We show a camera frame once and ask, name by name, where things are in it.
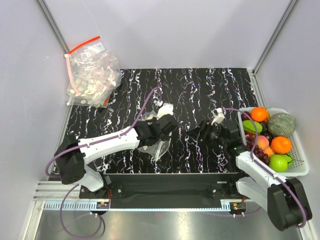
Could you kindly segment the clear spotted zip bag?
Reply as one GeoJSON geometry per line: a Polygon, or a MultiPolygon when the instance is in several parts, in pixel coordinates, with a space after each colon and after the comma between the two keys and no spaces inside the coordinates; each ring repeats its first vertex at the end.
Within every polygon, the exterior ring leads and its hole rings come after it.
{"type": "MultiPolygon", "coordinates": [[[[145,112],[141,117],[140,121],[152,120],[156,117],[156,113],[154,111],[145,112]]],[[[146,153],[151,156],[151,158],[157,162],[168,150],[171,143],[172,133],[169,134],[169,140],[160,140],[156,144],[152,146],[142,146],[137,148],[137,150],[141,153],[146,153]]]]}

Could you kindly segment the green starfruit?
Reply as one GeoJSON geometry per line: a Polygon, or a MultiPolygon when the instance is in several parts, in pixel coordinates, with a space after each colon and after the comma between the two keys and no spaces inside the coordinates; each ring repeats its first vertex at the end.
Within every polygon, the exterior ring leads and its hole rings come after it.
{"type": "Polygon", "coordinates": [[[244,120],[242,126],[244,131],[252,134],[256,134],[256,130],[259,134],[263,131],[263,126],[256,121],[252,122],[250,120],[244,120]]]}

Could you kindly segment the peach fruit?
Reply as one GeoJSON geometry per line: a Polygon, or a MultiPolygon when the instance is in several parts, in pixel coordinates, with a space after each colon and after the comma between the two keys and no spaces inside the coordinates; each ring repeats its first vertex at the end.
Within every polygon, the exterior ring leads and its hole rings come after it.
{"type": "Polygon", "coordinates": [[[259,149],[264,151],[265,149],[267,149],[269,147],[269,145],[270,145],[269,140],[265,136],[263,136],[263,135],[258,136],[257,146],[259,147],[259,149]]]}

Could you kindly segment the dark plum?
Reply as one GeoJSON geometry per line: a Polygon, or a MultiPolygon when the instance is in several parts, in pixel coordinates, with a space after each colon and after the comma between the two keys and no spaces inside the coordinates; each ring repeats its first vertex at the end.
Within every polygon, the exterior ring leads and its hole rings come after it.
{"type": "Polygon", "coordinates": [[[269,143],[274,139],[274,136],[269,131],[262,131],[260,135],[266,137],[269,143]]]}

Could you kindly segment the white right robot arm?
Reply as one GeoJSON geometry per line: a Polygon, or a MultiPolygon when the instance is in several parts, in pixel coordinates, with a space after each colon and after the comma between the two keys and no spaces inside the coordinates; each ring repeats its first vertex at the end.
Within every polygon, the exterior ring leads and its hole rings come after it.
{"type": "Polygon", "coordinates": [[[227,185],[228,195],[248,197],[267,212],[272,224],[284,231],[303,228],[312,219],[312,211],[303,184],[297,178],[287,178],[264,164],[244,145],[239,126],[234,121],[221,124],[208,120],[187,134],[198,143],[222,146],[228,163],[245,173],[245,177],[227,185]]]}

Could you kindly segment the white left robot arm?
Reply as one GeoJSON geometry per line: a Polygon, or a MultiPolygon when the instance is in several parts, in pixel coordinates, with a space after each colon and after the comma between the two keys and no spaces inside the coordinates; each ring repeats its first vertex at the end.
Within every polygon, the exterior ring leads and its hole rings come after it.
{"type": "Polygon", "coordinates": [[[176,119],[165,114],[99,137],[67,139],[54,155],[60,181],[64,185],[77,183],[95,197],[103,198],[108,193],[107,183],[100,173],[88,167],[89,163],[120,151],[148,148],[167,141],[177,126],[176,119]]]}

